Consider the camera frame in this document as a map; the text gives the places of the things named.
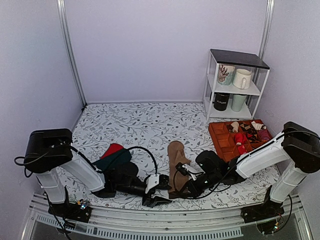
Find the tan ribbed sock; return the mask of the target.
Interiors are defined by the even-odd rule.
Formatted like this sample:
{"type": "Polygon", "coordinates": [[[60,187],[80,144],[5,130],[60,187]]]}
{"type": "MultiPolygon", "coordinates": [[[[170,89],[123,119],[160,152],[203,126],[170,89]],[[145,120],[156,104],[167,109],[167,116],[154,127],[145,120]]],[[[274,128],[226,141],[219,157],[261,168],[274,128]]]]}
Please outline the tan ribbed sock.
{"type": "Polygon", "coordinates": [[[190,164],[191,161],[186,158],[184,152],[184,145],[180,141],[172,141],[167,147],[167,155],[169,159],[169,186],[168,190],[169,199],[173,200],[178,198],[176,191],[180,191],[181,188],[187,183],[189,177],[181,174],[176,166],[182,166],[184,164],[190,164]]]}

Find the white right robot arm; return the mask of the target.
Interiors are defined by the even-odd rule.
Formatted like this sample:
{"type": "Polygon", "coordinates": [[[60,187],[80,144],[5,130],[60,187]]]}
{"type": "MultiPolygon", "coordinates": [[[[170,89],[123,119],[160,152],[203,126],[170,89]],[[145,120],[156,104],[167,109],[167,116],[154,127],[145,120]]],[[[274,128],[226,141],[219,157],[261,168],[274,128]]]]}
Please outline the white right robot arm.
{"type": "Polygon", "coordinates": [[[195,162],[202,169],[196,174],[178,163],[177,173],[191,178],[174,194],[183,199],[201,199],[206,189],[215,190],[219,184],[235,185],[250,178],[264,168],[289,161],[279,180],[266,192],[258,213],[269,218],[278,210],[287,196],[308,174],[320,169],[320,137],[317,133],[292,121],[284,124],[282,132],[255,150],[225,162],[214,151],[202,151],[195,162]]]}

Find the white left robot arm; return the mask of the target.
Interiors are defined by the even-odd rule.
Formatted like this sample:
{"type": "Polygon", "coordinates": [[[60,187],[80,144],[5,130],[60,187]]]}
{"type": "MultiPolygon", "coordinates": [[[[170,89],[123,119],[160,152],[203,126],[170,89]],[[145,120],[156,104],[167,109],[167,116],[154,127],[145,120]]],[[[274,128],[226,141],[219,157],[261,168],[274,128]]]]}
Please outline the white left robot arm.
{"type": "Polygon", "coordinates": [[[100,159],[90,162],[72,145],[69,129],[35,130],[29,136],[22,166],[36,175],[63,217],[70,217],[75,210],[67,200],[68,191],[58,177],[58,167],[80,180],[98,198],[113,198],[121,192],[141,197],[145,207],[169,204],[171,200],[154,195],[156,190],[170,189],[169,177],[156,171],[140,180],[139,168],[132,162],[132,150],[112,143],[100,159]]]}

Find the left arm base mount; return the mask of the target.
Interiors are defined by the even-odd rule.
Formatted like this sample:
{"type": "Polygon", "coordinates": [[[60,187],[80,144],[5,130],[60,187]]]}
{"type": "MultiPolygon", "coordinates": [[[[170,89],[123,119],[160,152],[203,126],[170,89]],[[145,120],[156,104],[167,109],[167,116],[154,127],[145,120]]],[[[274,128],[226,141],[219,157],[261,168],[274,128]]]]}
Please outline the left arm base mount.
{"type": "Polygon", "coordinates": [[[54,216],[61,217],[63,220],[73,220],[88,223],[91,217],[92,208],[86,200],[78,200],[76,203],[69,202],[66,196],[63,203],[52,203],[48,200],[48,212],[54,216]]]}

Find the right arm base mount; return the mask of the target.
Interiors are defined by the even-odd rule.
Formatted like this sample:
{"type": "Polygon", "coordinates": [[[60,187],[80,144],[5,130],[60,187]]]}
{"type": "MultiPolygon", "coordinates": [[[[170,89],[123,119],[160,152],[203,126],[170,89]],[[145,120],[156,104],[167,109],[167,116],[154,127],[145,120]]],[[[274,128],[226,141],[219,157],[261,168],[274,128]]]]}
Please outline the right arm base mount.
{"type": "Polygon", "coordinates": [[[245,223],[261,221],[284,214],[283,202],[275,202],[266,196],[263,203],[243,207],[240,216],[245,223]]]}

